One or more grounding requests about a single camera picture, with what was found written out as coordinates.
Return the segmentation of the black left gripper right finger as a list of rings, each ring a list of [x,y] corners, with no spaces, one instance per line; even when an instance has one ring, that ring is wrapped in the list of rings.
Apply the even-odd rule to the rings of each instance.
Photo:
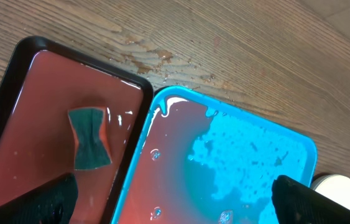
[[[286,175],[274,180],[272,203],[279,224],[350,224],[350,210]]]

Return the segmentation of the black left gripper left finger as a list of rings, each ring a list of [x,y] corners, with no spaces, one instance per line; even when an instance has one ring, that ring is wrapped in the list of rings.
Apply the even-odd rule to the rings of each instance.
[[[69,224],[78,198],[72,173],[27,192],[0,206],[2,224]]]

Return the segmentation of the yellow-green plate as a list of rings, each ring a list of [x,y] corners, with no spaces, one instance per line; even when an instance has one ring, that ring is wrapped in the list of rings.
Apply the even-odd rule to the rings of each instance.
[[[339,174],[324,175],[314,180],[311,188],[350,210],[349,177]]]

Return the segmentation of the red sponge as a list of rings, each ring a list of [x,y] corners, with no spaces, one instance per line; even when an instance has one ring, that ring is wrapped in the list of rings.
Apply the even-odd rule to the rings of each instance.
[[[75,141],[74,169],[93,170],[112,164],[104,108],[76,108],[68,112]]]

